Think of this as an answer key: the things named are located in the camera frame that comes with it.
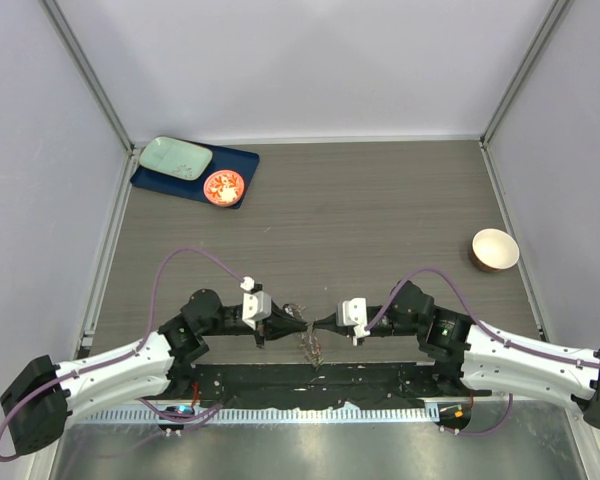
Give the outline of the large metal keyring with rings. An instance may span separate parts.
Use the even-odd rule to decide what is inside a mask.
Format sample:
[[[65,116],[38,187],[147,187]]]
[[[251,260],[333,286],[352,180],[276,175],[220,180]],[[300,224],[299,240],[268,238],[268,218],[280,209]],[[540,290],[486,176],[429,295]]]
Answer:
[[[318,338],[313,329],[313,323],[306,320],[308,329],[306,332],[299,333],[299,348],[303,352],[305,360],[315,369],[318,370],[324,362],[322,348],[318,342]]]

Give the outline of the silver key black head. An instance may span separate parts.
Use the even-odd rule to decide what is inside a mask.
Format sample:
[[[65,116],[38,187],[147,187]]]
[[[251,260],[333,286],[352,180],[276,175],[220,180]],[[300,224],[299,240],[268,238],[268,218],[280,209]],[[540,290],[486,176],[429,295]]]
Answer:
[[[284,305],[285,312],[295,319],[302,320],[302,308],[296,304],[288,303]]]

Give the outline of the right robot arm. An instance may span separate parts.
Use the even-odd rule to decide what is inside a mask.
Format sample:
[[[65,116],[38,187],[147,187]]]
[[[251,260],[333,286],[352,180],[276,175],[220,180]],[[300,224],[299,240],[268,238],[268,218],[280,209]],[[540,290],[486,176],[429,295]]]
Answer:
[[[436,305],[410,281],[399,282],[383,306],[344,300],[315,328],[359,344],[370,337],[413,336],[433,360],[431,380],[445,395],[461,388],[503,392],[581,413],[600,430],[600,347],[556,345],[516,335]]]

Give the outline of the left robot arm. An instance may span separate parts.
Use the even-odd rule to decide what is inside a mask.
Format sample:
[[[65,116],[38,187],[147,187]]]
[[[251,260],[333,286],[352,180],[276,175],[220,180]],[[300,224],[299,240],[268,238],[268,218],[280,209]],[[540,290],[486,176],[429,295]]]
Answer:
[[[208,336],[247,335],[262,347],[307,328],[263,291],[225,306],[215,291],[198,290],[178,315],[138,341],[82,360],[29,361],[0,397],[0,434],[10,435],[15,458],[35,453],[98,410],[163,393],[185,397],[194,362],[209,350]]]

